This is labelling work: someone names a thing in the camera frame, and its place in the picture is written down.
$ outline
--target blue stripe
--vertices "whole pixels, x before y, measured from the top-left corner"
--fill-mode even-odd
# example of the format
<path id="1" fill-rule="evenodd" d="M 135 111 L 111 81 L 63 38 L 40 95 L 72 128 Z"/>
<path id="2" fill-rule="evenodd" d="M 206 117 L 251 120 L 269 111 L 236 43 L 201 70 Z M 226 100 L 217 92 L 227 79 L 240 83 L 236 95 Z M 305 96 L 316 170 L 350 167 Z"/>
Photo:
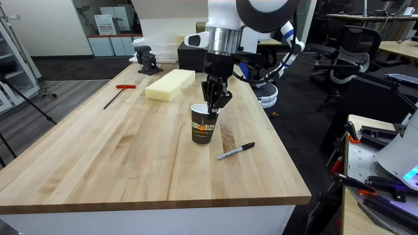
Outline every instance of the blue stripe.
<path id="1" fill-rule="evenodd" d="M 287 32 L 285 35 L 283 35 L 283 37 L 285 37 L 285 39 L 288 39 L 292 35 L 293 35 L 293 29 L 291 29 L 289 32 Z"/>
<path id="2" fill-rule="evenodd" d="M 286 68 L 290 67 L 290 65 L 285 64 L 285 62 L 283 62 L 283 60 L 282 60 L 282 61 L 280 61 L 280 63 L 281 63 L 281 64 L 284 64 L 284 67 L 286 67 Z"/>

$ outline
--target black marker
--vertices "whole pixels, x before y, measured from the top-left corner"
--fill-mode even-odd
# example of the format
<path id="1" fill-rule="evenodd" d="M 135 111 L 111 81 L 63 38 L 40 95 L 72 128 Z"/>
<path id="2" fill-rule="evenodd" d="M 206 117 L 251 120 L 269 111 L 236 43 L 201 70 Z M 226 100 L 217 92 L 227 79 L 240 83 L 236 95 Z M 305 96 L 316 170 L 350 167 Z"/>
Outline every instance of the black marker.
<path id="1" fill-rule="evenodd" d="M 252 148 L 252 147 L 254 147 L 254 146 L 255 146 L 255 142 L 251 142 L 251 143 L 248 143 L 248 144 L 244 144 L 244 145 L 243 145 L 243 146 L 241 146 L 241 147 L 238 147 L 238 148 L 236 148 L 236 149 L 234 149 L 234 150 L 231 150 L 231 151 L 229 151 L 229 152 L 226 152 L 226 153 L 224 153 L 224 154 L 222 154 L 222 155 L 218 156 L 218 157 L 217 157 L 217 159 L 218 159 L 218 160 L 221 160 L 222 158 L 226 158 L 226 157 L 228 157 L 228 156 L 231 156 L 232 154 L 236 154 L 236 153 L 238 153 L 238 152 L 241 152 L 241 151 L 243 151 L 243 150 L 247 150 L 247 149 Z"/>

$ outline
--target cardboard box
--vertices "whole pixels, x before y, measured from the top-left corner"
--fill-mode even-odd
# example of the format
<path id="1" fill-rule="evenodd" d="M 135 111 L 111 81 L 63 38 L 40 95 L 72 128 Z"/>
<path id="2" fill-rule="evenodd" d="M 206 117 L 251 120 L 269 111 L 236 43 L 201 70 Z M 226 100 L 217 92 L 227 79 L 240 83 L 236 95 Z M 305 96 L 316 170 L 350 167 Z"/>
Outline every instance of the cardboard box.
<path id="1" fill-rule="evenodd" d="M 196 33 L 201 33 L 205 31 L 206 22 L 197 22 L 196 23 Z"/>
<path id="2" fill-rule="evenodd" d="M 112 15 L 94 15 L 97 28 L 100 35 L 116 35 L 120 34 L 118 18 L 112 18 Z"/>

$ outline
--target foam block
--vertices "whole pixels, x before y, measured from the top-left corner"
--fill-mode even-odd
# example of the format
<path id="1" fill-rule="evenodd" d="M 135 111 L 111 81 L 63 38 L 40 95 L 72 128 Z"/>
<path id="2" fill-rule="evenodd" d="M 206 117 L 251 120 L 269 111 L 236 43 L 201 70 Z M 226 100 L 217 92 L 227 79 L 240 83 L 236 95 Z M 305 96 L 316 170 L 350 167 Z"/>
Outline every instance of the foam block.
<path id="1" fill-rule="evenodd" d="M 153 84 L 145 88 L 148 99 L 170 102 L 182 89 L 188 87 L 196 78 L 195 71 L 174 69 Z"/>

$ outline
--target paper cup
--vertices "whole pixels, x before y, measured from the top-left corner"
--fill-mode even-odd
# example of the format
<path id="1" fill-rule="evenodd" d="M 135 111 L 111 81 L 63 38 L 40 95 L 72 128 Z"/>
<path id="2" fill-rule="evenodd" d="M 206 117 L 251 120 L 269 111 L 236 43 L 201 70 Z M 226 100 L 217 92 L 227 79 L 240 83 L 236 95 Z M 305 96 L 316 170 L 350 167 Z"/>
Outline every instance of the paper cup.
<path id="1" fill-rule="evenodd" d="M 208 106 L 204 104 L 191 106 L 191 139 L 195 143 L 206 144 L 212 139 L 220 110 L 215 119 L 209 119 Z"/>

